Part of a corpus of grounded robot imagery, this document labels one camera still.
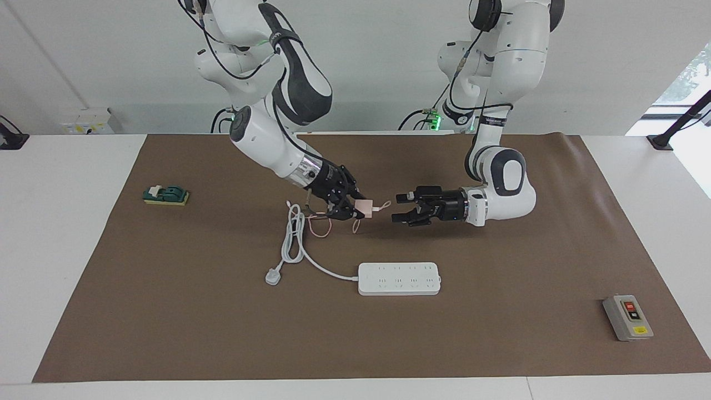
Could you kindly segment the white power strip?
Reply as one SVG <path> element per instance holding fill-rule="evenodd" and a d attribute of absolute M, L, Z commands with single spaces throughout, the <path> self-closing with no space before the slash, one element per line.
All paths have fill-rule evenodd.
<path fill-rule="evenodd" d="M 432 262 L 361 263 L 361 296 L 436 296 L 441 289 L 438 266 Z"/>

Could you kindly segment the brown table mat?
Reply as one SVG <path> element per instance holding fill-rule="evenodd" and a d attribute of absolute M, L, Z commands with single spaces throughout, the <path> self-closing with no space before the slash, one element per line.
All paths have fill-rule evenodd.
<path fill-rule="evenodd" d="M 704 351 L 579 137 L 510 135 L 533 212 L 409 228 L 337 221 L 309 254 L 341 275 L 433 262 L 436 296 L 365 297 L 306 261 L 276 266 L 305 192 L 226 135 L 150 135 L 34 382 L 688 374 Z M 145 203 L 155 185 L 185 206 Z M 653 338 L 617 340 L 602 301 L 632 294 Z"/>

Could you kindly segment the bright window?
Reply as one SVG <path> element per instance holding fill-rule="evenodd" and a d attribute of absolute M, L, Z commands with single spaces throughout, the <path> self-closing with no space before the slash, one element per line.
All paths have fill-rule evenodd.
<path fill-rule="evenodd" d="M 711 89 L 711 42 L 693 58 L 651 107 L 692 106 Z"/>

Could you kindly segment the black table clamp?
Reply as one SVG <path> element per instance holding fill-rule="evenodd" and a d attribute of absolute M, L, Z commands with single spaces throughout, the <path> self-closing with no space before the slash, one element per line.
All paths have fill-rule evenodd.
<path fill-rule="evenodd" d="M 0 114 L 0 136 L 0 150 L 19 150 L 30 134 L 23 133 L 10 119 Z"/>

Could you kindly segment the green knife switch block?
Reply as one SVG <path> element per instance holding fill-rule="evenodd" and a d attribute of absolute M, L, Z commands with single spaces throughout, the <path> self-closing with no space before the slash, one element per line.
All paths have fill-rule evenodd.
<path fill-rule="evenodd" d="M 155 185 L 144 191 L 142 200 L 145 203 L 168 206 L 185 206 L 190 193 L 180 186 Z"/>

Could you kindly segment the grey on-off switch box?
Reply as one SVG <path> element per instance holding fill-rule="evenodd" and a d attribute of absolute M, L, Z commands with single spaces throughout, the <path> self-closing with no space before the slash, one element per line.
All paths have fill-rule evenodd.
<path fill-rule="evenodd" d="M 603 299 L 602 306 L 617 340 L 633 342 L 654 337 L 647 317 L 632 294 L 615 294 Z"/>

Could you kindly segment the white wall socket box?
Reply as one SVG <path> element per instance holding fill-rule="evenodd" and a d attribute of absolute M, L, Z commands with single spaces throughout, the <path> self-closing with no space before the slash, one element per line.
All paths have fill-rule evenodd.
<path fill-rule="evenodd" d="M 115 118 L 108 107 L 65 109 L 58 117 L 58 123 L 64 134 L 116 134 L 112 127 L 115 124 Z"/>

